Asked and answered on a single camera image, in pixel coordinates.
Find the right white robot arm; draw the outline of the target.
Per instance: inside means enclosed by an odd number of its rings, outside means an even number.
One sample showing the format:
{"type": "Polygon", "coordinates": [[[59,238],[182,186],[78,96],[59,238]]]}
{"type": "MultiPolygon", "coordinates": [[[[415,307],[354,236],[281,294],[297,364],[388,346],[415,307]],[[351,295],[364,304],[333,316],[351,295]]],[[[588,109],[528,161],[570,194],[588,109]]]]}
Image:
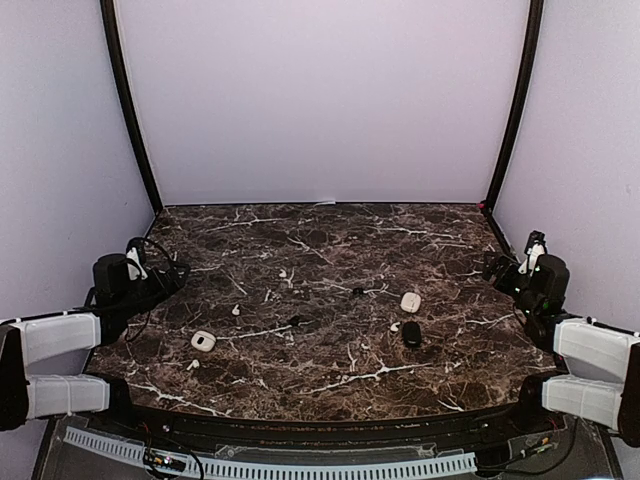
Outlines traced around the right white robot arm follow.
{"type": "Polygon", "coordinates": [[[570,414],[607,427],[630,447],[639,446],[639,334],[563,309],[570,272],[555,255],[523,264],[495,252],[484,257],[482,276],[514,300],[524,333],[563,368],[523,382],[510,424],[534,432],[549,412],[570,414]]]}

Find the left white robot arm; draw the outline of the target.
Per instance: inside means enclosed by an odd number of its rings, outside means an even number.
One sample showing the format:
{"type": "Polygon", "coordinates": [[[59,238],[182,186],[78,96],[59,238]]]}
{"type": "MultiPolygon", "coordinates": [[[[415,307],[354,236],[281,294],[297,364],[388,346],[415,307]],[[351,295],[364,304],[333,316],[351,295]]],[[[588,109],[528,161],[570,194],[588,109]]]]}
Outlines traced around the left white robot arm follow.
{"type": "Polygon", "coordinates": [[[87,303],[72,311],[1,322],[1,429],[76,413],[100,413],[120,436],[141,427],[127,382],[109,374],[29,374],[28,368],[62,354],[115,343],[129,320],[149,313],[182,289],[190,266],[170,259],[168,268],[146,268],[133,248],[100,257],[87,303]]]}

